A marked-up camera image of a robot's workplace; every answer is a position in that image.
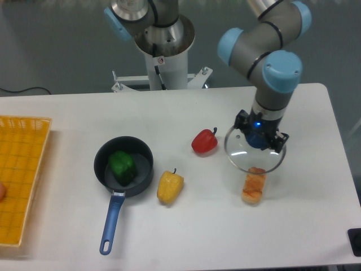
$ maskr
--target blue pan handle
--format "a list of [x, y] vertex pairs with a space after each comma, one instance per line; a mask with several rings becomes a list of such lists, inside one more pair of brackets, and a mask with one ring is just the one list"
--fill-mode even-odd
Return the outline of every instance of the blue pan handle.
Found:
[[[124, 193], [113, 193], [111, 197], [111, 201], [109, 202], [107, 219], [105, 221], [102, 242], [100, 243], [100, 249], [99, 249], [100, 254], [102, 255], [108, 255], [109, 253], [111, 253], [119, 211], [124, 200], [125, 200]], [[109, 243], [107, 250], [104, 250], [107, 242]]]

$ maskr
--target black wire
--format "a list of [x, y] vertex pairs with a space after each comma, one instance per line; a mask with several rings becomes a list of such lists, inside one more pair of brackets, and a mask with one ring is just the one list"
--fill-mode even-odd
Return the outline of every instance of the black wire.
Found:
[[27, 88], [27, 89], [18, 90], [18, 91], [12, 91], [12, 90], [7, 90], [7, 89], [0, 88], [0, 90], [8, 92], [8, 93], [21, 93], [21, 92], [25, 92], [25, 91], [32, 90], [32, 89], [42, 89], [42, 90], [45, 90], [46, 92], [48, 92], [49, 95], [51, 95], [51, 92], [49, 91], [49, 89], [43, 88], [41, 86], [34, 86], [32, 88]]

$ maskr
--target black frying pan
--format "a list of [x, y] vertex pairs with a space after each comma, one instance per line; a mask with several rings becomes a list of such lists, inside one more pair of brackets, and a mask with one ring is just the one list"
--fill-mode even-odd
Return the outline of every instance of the black frying pan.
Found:
[[[137, 175], [127, 186], [121, 186], [108, 166], [109, 156], [116, 151], [124, 151], [133, 157]], [[153, 179], [153, 155], [150, 148], [135, 137], [117, 137], [105, 143], [94, 160], [94, 171], [99, 182], [112, 192], [107, 219], [105, 221], [100, 253], [108, 255], [112, 250], [120, 207], [125, 198], [143, 192]]]

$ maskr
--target yellow basket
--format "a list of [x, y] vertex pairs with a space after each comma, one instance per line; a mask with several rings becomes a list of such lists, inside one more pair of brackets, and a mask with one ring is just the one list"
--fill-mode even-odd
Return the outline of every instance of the yellow basket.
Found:
[[0, 116], [0, 246], [19, 247], [40, 161], [49, 135], [47, 117]]

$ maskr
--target green bell pepper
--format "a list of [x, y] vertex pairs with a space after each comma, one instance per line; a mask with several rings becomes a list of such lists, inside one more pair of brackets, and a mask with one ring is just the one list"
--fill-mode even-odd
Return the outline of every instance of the green bell pepper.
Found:
[[137, 175], [137, 168], [130, 154], [123, 151], [116, 151], [108, 158], [109, 166], [122, 186], [127, 186]]

